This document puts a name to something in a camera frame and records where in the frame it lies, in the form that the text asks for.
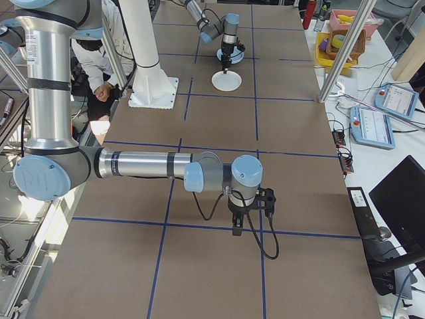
pink box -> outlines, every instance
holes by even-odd
[[[357,10],[332,10],[331,17],[329,18],[329,28],[334,30],[348,30],[351,24],[341,24],[338,22],[338,15],[346,15],[352,17],[357,13]],[[364,30],[366,31],[366,39],[370,39],[374,31],[378,28],[378,25],[365,25]]]

person's hand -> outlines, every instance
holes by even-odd
[[[94,91],[94,94],[99,101],[106,102],[106,100],[109,98],[109,94],[112,88],[112,84],[105,82]]]

blue joint cap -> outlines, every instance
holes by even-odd
[[[226,15],[226,21],[230,23],[231,25],[238,25],[239,24],[239,15],[236,13],[228,13]]]
[[[16,52],[16,49],[5,41],[0,41],[0,47],[3,49],[3,51],[5,51],[7,56],[11,56]]]
[[[102,40],[104,28],[77,30],[71,37],[76,40]]]
[[[39,9],[50,5],[54,0],[11,0],[14,5],[24,9]]]
[[[12,27],[12,28],[21,26],[16,19],[6,19],[6,20],[3,20],[1,24],[4,25],[5,27]]]
[[[27,196],[40,201],[52,201],[71,189],[67,172],[50,158],[28,155],[13,169],[16,185]]]
[[[185,189],[200,193],[204,189],[204,173],[200,163],[189,163],[185,167]]]
[[[233,161],[232,175],[243,186],[257,187],[261,183],[263,166],[254,156],[242,155]]]
[[[201,38],[201,40],[206,44],[206,45],[209,45],[212,41],[213,41],[213,39],[209,36],[209,35],[207,35],[205,32],[201,32],[200,34],[199,34],[199,36],[200,36],[200,38]]]

table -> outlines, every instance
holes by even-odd
[[[311,22],[309,29],[305,31],[305,37],[307,39],[310,53],[314,56],[314,46],[315,46],[315,33],[313,31],[314,21]],[[365,53],[359,59],[358,67],[370,67],[377,64],[382,64],[383,62],[389,61],[387,65],[389,67],[394,67],[396,63],[392,63],[392,54],[388,50],[388,47],[385,45],[383,38],[379,35],[378,32],[373,33],[372,39],[366,42]],[[391,76],[391,72],[386,73],[387,68],[381,74],[381,70],[384,68],[384,65],[378,65],[373,68],[353,68],[353,79],[357,79],[357,88],[358,90],[364,90],[372,86],[379,86],[381,81],[385,82],[396,82]],[[319,82],[323,82],[324,78],[324,68],[317,68],[316,75]],[[409,87],[408,83],[400,84],[401,86]],[[356,83],[352,85],[348,91],[349,94],[362,98],[367,103],[373,103],[373,98],[377,89],[372,89],[370,92],[357,92]],[[328,99],[325,103],[327,112],[332,113],[335,116],[336,120],[340,121],[346,128],[349,127],[348,119],[342,115],[340,112],[336,111],[335,99]],[[418,103],[417,108],[423,109],[422,103]],[[425,114],[415,112],[413,120],[418,122],[425,122]],[[410,130],[409,126],[405,126],[397,121],[391,120],[393,130]],[[383,218],[379,215],[376,207],[373,205],[369,192],[394,168],[396,167],[407,155],[412,155],[416,161],[422,166],[425,167],[425,135],[422,132],[415,132],[410,134],[394,134],[396,148],[394,150],[382,150],[379,148],[374,148],[370,146],[364,146],[361,144],[356,144],[351,138],[351,151],[353,154],[353,167],[355,172],[349,174],[345,180],[347,187],[358,187],[361,186],[366,194],[367,201],[371,206],[372,212],[374,213],[375,219],[377,220],[378,226],[386,226]],[[394,238],[390,238],[391,242],[395,247],[398,247],[400,243]],[[399,248],[397,251],[403,255],[405,253],[404,249]],[[418,278],[417,287],[425,287],[424,277],[420,274],[419,271],[416,271],[414,275]],[[421,292],[412,292],[413,293],[413,305],[408,309],[410,314],[415,314],[417,316],[425,317],[425,296]],[[379,298],[381,303],[389,303],[391,306],[395,303],[395,296],[385,296],[384,298]]]
[[[240,15],[242,77],[219,92],[217,47],[190,16],[162,2],[154,20],[161,66],[180,78],[173,110],[118,106],[104,146],[151,152],[212,150],[264,166],[275,189],[281,255],[265,259],[249,229],[231,236],[221,201],[201,220],[180,181],[89,182],[33,318],[378,318],[379,309],[335,155],[298,10],[208,4]],[[211,207],[218,194],[201,194]],[[267,251],[265,219],[252,214]]]

white desk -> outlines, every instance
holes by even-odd
[[[315,37],[316,34],[313,31],[314,22],[312,21],[308,30],[305,31],[305,37],[307,39],[309,49],[311,52],[311,57],[315,60]],[[327,25],[323,29],[323,32],[327,32]],[[385,42],[378,32],[375,32],[372,35],[372,39],[366,42],[366,51],[359,58],[359,65],[357,67],[368,67],[374,66],[376,64],[381,64],[385,61],[388,61],[392,58],[391,52],[388,50]],[[394,60],[391,60],[386,65],[394,68],[396,63],[392,64]],[[317,69],[316,75],[321,85],[325,75],[325,69],[320,68],[320,65],[316,62]],[[391,76],[391,71],[386,72],[387,67],[385,65],[376,66],[374,68],[357,68],[353,69],[353,78],[357,79],[357,88],[358,90],[363,90],[372,86],[379,86],[381,80],[385,82],[395,82],[394,78]],[[401,84],[401,86],[410,87],[409,84]],[[372,89],[369,93],[364,92],[350,92],[348,93],[362,98],[365,102],[373,103],[373,98],[375,96],[377,89]],[[345,128],[349,127],[349,120],[347,117],[342,115],[335,109],[336,101],[335,99],[328,99],[325,103],[327,112],[330,112],[335,115],[335,119],[340,121]],[[419,102],[416,106],[417,108],[422,108],[423,105]],[[414,121],[425,122],[425,114],[415,112]],[[409,126],[401,124],[395,120],[391,120],[393,130],[411,130]],[[409,134],[394,134],[394,139],[396,142],[396,148],[394,150],[382,150],[379,148],[374,148],[370,146],[364,146],[361,144],[356,144],[353,138],[351,141],[351,152],[353,154],[353,167],[355,172],[349,174],[345,180],[347,187],[361,186],[367,201],[371,206],[372,212],[375,215],[378,226],[385,226],[385,222],[382,217],[378,214],[376,208],[373,206],[372,201],[369,197],[369,192],[394,168],[396,167],[407,155],[412,155],[416,161],[422,166],[425,167],[425,134],[422,132],[414,132]],[[400,243],[394,238],[390,238],[392,244],[397,247],[400,246]],[[404,249],[397,249],[397,251],[402,255],[405,253]],[[425,278],[421,275],[419,271],[414,273],[414,276],[418,278],[418,283],[415,284],[416,287],[424,289],[425,287]],[[421,292],[412,291],[414,306],[407,309],[409,314],[415,314],[420,317],[425,318],[425,294]],[[387,295],[384,297],[379,296],[379,302],[381,304],[390,303],[391,306],[394,306],[396,302],[396,296]]]

